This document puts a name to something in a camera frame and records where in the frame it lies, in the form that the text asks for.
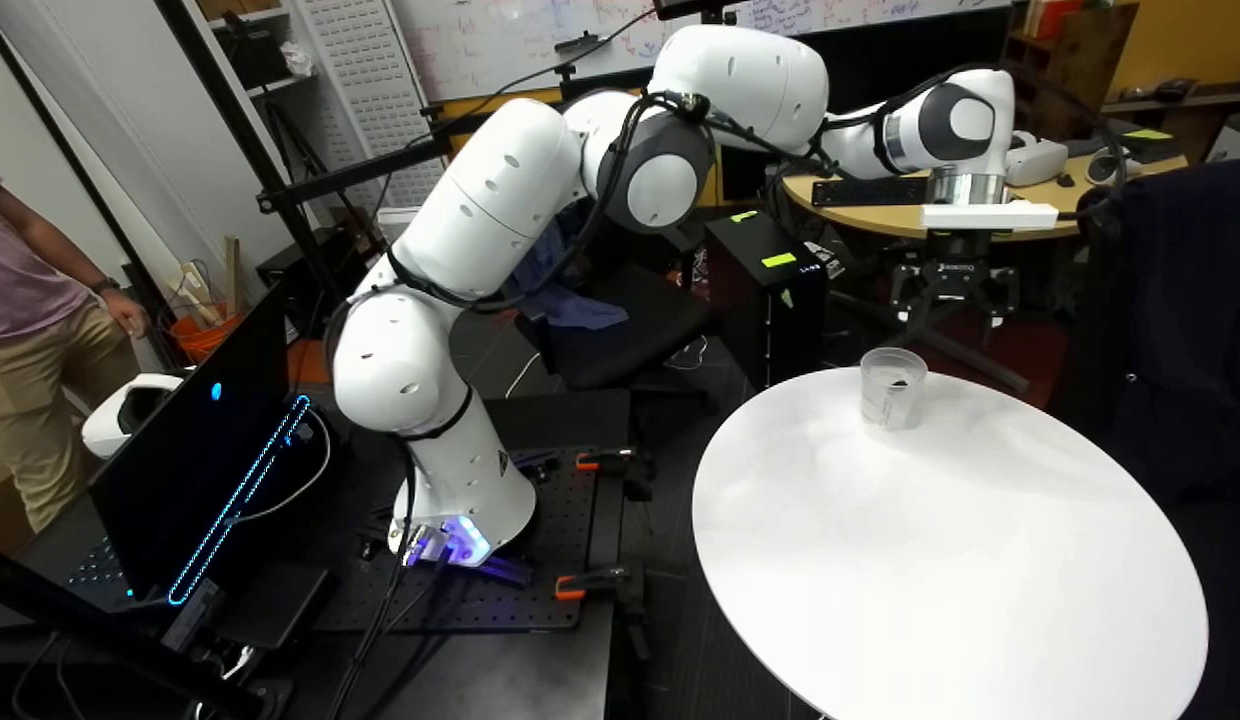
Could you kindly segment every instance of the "pink shirt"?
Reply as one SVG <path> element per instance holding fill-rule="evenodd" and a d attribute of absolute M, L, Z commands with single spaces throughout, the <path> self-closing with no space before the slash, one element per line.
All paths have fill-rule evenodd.
<path fill-rule="evenodd" d="M 74 315 L 91 294 L 39 260 L 9 221 L 0 221 L 0 343 L 35 336 Z"/>

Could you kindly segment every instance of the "white round table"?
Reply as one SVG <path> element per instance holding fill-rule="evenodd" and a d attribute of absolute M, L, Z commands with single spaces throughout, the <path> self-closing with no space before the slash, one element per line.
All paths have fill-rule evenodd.
<path fill-rule="evenodd" d="M 862 421 L 862 373 L 753 398 L 692 498 L 709 590 L 836 720 L 1171 720 L 1209 660 L 1200 575 L 1148 493 L 1062 421 L 928 378 Z"/>

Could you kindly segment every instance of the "robotic arm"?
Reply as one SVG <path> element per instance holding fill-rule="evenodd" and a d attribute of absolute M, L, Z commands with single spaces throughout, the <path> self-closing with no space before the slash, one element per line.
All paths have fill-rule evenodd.
<path fill-rule="evenodd" d="M 458 373 L 449 336 L 561 207 L 592 198 L 625 228 L 668 228 L 692 211 L 714 145 L 814 156 L 865 182 L 944 170 L 952 204 L 1001 204 L 1013 105 L 1004 71 L 957 71 L 827 116 L 827 71 L 814 50 L 719 24 L 681 30 L 644 98 L 597 94 L 567 114 L 507 102 L 361 282 L 335 343 L 342 413 L 406 436 L 417 456 L 389 543 L 406 547 L 406 563 L 472 569 L 530 528 L 537 493 Z"/>

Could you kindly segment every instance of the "person's arm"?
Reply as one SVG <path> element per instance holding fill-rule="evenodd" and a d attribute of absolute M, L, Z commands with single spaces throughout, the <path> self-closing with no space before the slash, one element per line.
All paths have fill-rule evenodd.
<path fill-rule="evenodd" d="M 146 305 L 137 305 L 112 277 L 103 277 L 54 221 L 43 221 L 35 207 L 28 207 L 19 198 L 0 188 L 0 221 L 17 228 L 17 236 L 47 260 L 58 274 L 82 282 L 91 290 L 110 315 L 126 323 L 133 336 L 150 327 Z"/>

